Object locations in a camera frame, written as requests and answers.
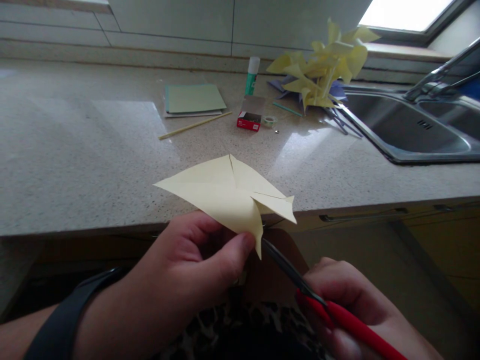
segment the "clear tape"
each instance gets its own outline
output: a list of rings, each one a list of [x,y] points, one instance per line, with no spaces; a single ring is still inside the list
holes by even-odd
[[[265,125],[267,128],[272,128],[277,122],[278,122],[278,119],[275,116],[261,117],[261,123]]]

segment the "hand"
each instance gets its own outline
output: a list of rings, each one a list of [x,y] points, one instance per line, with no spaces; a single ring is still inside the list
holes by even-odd
[[[160,351],[241,275],[255,238],[234,235],[201,211],[172,219],[130,273],[87,308],[75,356],[139,359]],[[206,258],[212,245],[223,247]]]
[[[442,359],[395,305],[349,263],[323,257],[304,279],[318,295],[349,310],[407,359]],[[301,306],[301,310],[336,359],[380,359],[342,329],[324,327],[309,308]]]

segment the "bamboo skewer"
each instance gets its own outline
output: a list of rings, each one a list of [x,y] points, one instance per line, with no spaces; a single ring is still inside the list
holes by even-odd
[[[162,135],[162,136],[159,136],[158,137],[158,140],[163,140],[163,139],[166,139],[166,138],[169,138],[173,135],[176,135],[178,133],[181,133],[181,132],[184,132],[185,130],[189,130],[189,129],[192,129],[192,128],[195,128],[199,125],[203,125],[203,124],[206,124],[206,123],[209,123],[213,120],[217,120],[218,118],[221,118],[221,117],[224,117],[224,116],[227,116],[227,115],[230,115],[232,112],[226,112],[226,113],[223,113],[223,114],[220,114],[220,115],[217,115],[217,116],[214,116],[212,118],[209,118],[207,120],[203,120],[203,121],[199,121],[199,122],[196,122],[192,125],[188,125],[188,126],[185,126],[185,127],[182,127],[182,128],[179,128],[178,130],[175,130],[175,131],[172,131],[172,132],[169,132],[165,135]]]

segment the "scissor blade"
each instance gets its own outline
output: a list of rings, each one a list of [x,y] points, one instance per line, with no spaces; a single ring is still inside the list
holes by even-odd
[[[293,284],[300,289],[302,293],[310,296],[316,300],[320,299],[323,304],[324,301],[321,297],[314,293],[312,288],[305,282],[303,276],[298,272],[295,266],[267,239],[261,239],[262,248],[271,256],[280,269],[288,276]]]

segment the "glue stick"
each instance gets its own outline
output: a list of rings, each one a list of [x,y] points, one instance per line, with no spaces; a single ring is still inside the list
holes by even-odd
[[[245,95],[253,95],[255,90],[255,82],[259,73],[260,58],[252,56],[248,63],[248,74],[246,76]]]

